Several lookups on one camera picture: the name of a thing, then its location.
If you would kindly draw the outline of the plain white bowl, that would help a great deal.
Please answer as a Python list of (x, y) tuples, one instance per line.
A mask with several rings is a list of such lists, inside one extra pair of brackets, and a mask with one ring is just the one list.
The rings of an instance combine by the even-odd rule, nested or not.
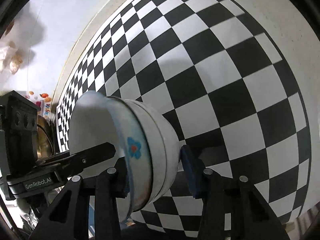
[(153, 182), (148, 203), (163, 196), (173, 184), (180, 161), (180, 146), (171, 124), (158, 111), (136, 100), (125, 100), (142, 125), (150, 149)]

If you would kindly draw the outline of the white bowl blue flowers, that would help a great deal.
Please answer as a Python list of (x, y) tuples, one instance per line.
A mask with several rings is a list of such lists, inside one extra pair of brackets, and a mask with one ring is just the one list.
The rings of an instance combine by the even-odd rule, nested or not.
[(101, 174), (124, 159), (128, 194), (117, 198), (122, 222), (150, 200), (153, 168), (149, 144), (143, 126), (128, 102), (89, 90), (75, 103), (68, 130), (71, 154), (89, 151), (95, 164), (84, 168), (83, 178)]

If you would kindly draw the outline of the metal pot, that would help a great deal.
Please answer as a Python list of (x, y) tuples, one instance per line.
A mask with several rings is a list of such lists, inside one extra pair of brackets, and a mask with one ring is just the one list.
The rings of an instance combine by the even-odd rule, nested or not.
[(56, 153), (52, 128), (48, 121), (37, 116), (37, 158), (43, 159), (51, 157)]

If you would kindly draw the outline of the checkered black white mat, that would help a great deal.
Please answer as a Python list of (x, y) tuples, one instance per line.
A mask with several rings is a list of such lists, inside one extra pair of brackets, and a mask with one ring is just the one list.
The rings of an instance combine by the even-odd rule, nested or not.
[(91, 40), (57, 108), (60, 149), (86, 91), (159, 111), (207, 167), (246, 176), (282, 223), (309, 184), (309, 121), (296, 78), (234, 0), (129, 0)]

